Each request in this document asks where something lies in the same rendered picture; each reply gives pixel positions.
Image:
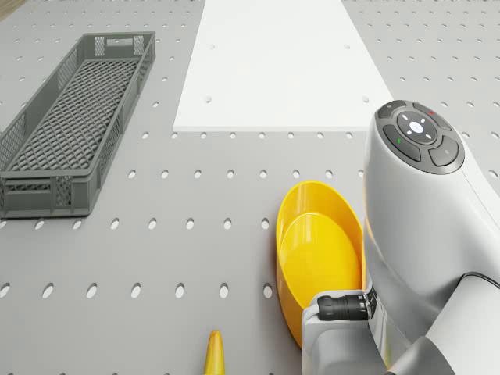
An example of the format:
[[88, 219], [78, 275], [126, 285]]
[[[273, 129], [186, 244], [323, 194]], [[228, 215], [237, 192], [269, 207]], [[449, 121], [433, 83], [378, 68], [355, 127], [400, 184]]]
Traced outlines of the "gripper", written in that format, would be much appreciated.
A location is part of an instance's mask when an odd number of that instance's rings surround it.
[[340, 290], [314, 296], [302, 313], [302, 375], [383, 375], [387, 360], [370, 319], [377, 293]]

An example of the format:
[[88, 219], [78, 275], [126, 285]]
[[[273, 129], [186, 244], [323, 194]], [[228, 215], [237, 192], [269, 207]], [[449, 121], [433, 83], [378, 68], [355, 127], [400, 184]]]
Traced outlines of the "yellow bowl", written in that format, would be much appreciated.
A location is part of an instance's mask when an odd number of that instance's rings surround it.
[[280, 306], [297, 345], [302, 313], [316, 295], [364, 288], [363, 229], [330, 185], [307, 180], [285, 195], [277, 216], [276, 264]]

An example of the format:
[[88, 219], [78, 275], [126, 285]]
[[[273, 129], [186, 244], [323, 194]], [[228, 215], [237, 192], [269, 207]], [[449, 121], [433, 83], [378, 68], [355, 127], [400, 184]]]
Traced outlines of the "banana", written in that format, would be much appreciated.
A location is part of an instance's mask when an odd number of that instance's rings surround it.
[[219, 330], [209, 336], [203, 375], [225, 375], [223, 340]]

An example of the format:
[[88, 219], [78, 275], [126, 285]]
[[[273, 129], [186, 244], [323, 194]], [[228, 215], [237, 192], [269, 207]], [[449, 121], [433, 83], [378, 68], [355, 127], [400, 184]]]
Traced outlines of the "white board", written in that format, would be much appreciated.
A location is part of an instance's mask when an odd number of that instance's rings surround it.
[[205, 0], [177, 130], [363, 130], [392, 99], [341, 0]]

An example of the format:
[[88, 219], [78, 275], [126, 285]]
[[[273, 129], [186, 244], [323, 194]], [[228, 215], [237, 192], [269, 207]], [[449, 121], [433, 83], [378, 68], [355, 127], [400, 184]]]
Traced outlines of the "dark grey basket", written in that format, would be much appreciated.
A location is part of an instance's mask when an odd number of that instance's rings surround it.
[[155, 34], [84, 34], [0, 134], [0, 219], [87, 216], [155, 60]]

